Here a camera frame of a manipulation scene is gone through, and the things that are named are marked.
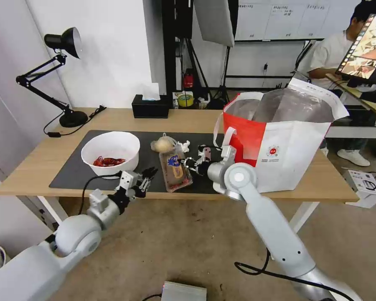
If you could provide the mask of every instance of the bag handle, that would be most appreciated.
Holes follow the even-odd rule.
[[[217,117],[216,124],[214,125],[214,129],[213,129],[213,145],[217,148],[219,146],[217,145],[216,138],[217,138],[218,128],[220,127],[220,121],[221,121],[222,116],[223,116],[223,113],[220,113],[220,115]]]
[[[221,117],[223,116],[223,113],[221,113],[219,115],[219,117],[217,118],[217,121],[216,121],[216,124],[214,125],[214,129],[213,129],[213,145],[215,147],[219,147],[217,145],[217,142],[216,142],[216,138],[217,138],[217,134],[218,134],[218,128],[220,127],[220,121],[221,121]],[[235,128],[232,128],[232,127],[229,127],[226,131],[226,133],[224,134],[224,139],[223,139],[223,143],[221,144],[221,146],[225,146],[225,145],[229,145],[230,144],[230,140],[231,140],[231,137],[234,135],[234,134],[237,134],[237,130]]]

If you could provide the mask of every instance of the black tissue box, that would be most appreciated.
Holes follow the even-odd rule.
[[[135,118],[167,118],[169,103],[167,96],[160,96],[160,100],[142,100],[142,95],[135,95],[132,101],[132,111]]]

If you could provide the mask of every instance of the black hair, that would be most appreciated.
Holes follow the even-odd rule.
[[[369,15],[376,14],[376,0],[362,0],[354,10],[351,20],[356,18],[358,22],[365,22]]]

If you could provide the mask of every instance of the white t-shirt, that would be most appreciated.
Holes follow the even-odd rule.
[[[313,52],[313,57],[310,61],[308,72],[317,68],[338,68],[352,43],[352,41],[347,40],[346,31],[341,31],[328,38],[325,38],[322,42],[315,46],[315,51]],[[325,89],[332,86],[331,80],[327,78],[312,79],[312,84]]]

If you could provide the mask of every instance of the tape roll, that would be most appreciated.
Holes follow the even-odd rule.
[[[178,96],[178,105],[180,107],[190,107],[193,105],[193,96],[190,94]]]

